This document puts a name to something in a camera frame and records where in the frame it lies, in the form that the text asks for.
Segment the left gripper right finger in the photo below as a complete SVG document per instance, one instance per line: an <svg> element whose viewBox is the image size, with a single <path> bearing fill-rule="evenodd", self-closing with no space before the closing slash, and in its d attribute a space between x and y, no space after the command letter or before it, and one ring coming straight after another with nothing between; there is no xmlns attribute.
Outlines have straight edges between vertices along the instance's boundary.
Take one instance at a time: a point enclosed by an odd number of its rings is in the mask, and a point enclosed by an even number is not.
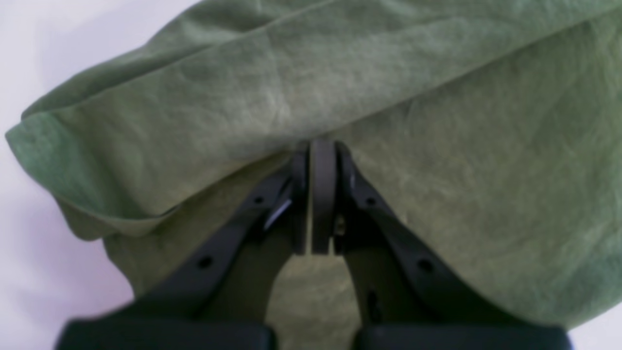
<svg viewBox="0 0 622 350"><path fill-rule="evenodd" d="M344 258L362 320L353 350L571 350L558 326L529 323L467 286L396 217L342 142L315 140L312 252Z"/></svg>

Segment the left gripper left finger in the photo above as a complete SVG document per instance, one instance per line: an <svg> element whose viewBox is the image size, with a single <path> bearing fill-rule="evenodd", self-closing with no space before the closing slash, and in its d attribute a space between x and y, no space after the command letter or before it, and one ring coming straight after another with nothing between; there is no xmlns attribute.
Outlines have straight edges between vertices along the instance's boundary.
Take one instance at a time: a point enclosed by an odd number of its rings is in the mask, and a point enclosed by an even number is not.
<svg viewBox="0 0 622 350"><path fill-rule="evenodd" d="M309 146L260 182L175 272L133 303L65 326L58 350L276 350L274 281L305 250Z"/></svg>

